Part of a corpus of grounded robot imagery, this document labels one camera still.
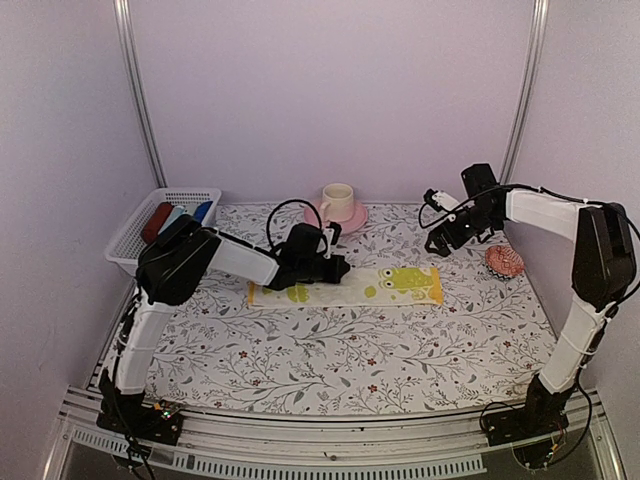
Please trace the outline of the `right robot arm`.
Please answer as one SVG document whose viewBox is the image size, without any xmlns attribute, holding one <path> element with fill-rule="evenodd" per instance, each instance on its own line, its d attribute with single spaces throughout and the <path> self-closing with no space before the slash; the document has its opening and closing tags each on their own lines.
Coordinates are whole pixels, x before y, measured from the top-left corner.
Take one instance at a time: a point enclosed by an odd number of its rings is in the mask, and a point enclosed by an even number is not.
<svg viewBox="0 0 640 480">
<path fill-rule="evenodd" d="M 473 164 L 461 178 L 463 201 L 429 189 L 424 205 L 438 212 L 425 225 L 425 249 L 447 257 L 469 240 L 486 242 L 508 222 L 529 225 L 573 245 L 572 303 L 549 361 L 532 385 L 552 397 L 574 389 L 579 371 L 619 307 L 639 288 L 634 242 L 639 230 L 615 202 L 579 199 L 544 187 L 500 184 L 490 165 Z"/>
</svg>

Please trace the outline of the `yellow patterned towel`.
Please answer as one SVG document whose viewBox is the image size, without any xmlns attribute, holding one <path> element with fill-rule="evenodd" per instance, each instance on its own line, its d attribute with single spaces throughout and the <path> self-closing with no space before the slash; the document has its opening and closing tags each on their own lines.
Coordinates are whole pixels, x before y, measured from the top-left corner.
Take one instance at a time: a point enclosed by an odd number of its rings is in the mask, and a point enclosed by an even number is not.
<svg viewBox="0 0 640 480">
<path fill-rule="evenodd" d="M 258 309 L 440 305 L 443 291 L 435 267 L 356 268 L 338 284 L 298 283 L 275 291 L 249 285 L 248 305 Z"/>
</svg>

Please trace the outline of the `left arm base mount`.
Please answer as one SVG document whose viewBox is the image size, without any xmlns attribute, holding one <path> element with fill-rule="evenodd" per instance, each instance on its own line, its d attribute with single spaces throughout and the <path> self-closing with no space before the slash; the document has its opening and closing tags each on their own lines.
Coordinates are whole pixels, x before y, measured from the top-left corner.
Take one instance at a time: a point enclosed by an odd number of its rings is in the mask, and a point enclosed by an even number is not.
<svg viewBox="0 0 640 480">
<path fill-rule="evenodd" d="M 184 417 L 160 408 L 143 404 L 144 395 L 119 394 L 105 397 L 96 425 L 104 430 L 176 446 L 182 432 Z"/>
</svg>

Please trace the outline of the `white plastic basket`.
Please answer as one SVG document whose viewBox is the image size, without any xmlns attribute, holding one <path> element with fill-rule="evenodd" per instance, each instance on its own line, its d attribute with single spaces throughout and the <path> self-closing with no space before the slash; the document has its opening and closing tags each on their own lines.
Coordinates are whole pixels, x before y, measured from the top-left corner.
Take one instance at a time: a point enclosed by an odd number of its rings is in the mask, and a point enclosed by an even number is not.
<svg viewBox="0 0 640 480">
<path fill-rule="evenodd" d="M 173 207 L 198 207 L 210 202 L 211 205 L 201 223 L 204 226 L 213 226 L 216 206 L 221 197 L 222 192 L 217 188 L 179 187 L 153 190 L 113 234 L 104 251 L 105 259 L 133 277 L 138 256 L 146 246 L 142 238 L 143 229 L 162 203 L 171 204 Z"/>
</svg>

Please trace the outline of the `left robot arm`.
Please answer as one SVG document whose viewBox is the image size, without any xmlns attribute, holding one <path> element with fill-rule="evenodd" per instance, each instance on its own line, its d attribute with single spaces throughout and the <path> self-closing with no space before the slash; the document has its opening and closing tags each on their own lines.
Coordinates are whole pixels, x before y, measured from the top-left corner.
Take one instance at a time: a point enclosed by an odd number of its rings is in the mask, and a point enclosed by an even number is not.
<svg viewBox="0 0 640 480">
<path fill-rule="evenodd" d="M 189 215 L 179 217 L 139 255 L 134 296 L 121 320 L 114 356 L 99 381 L 103 396 L 113 401 L 111 419 L 128 434 L 148 426 L 148 412 L 137 402 L 144 397 L 153 354 L 168 321 L 208 271 L 274 291 L 300 283 L 338 284 L 351 269 L 344 256 L 331 252 L 340 232 L 337 224 L 323 231 L 300 223 L 286 241 L 264 250 Z"/>
</svg>

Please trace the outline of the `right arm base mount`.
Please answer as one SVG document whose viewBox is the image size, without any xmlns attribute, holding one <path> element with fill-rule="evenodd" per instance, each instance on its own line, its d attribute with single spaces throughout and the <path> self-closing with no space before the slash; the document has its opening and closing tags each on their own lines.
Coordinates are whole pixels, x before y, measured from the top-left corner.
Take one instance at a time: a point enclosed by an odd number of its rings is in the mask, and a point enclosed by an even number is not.
<svg viewBox="0 0 640 480">
<path fill-rule="evenodd" d="M 568 426 L 568 418 L 562 410 L 537 415 L 526 406 L 516 407 L 501 401 L 486 405 L 479 417 L 480 430 L 490 446 L 563 433 Z"/>
</svg>

